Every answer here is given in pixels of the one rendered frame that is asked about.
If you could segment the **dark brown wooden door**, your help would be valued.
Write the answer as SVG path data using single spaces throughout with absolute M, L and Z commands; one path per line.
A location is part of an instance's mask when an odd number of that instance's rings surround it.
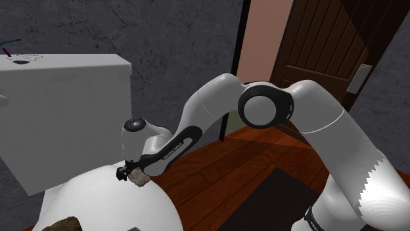
M 322 85 L 346 110 L 410 11 L 410 0 L 294 0 L 270 82 Z

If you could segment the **grey-brown rock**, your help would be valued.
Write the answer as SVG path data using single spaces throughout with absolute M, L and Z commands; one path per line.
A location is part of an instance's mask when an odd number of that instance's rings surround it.
M 132 170 L 127 178 L 138 187 L 143 187 L 150 181 L 150 176 L 144 174 L 140 168 Z

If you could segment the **white toilet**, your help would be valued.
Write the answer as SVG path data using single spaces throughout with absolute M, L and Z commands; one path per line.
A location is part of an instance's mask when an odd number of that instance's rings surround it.
M 183 231 L 156 183 L 116 178 L 130 77 L 116 54 L 0 55 L 0 157 L 28 195 L 44 194 L 32 231 L 67 217 L 83 231 Z

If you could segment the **dark brown rough lump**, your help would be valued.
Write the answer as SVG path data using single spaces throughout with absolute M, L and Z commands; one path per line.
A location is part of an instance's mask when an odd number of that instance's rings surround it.
M 76 217 L 67 217 L 45 227 L 42 231 L 83 231 L 83 229 Z

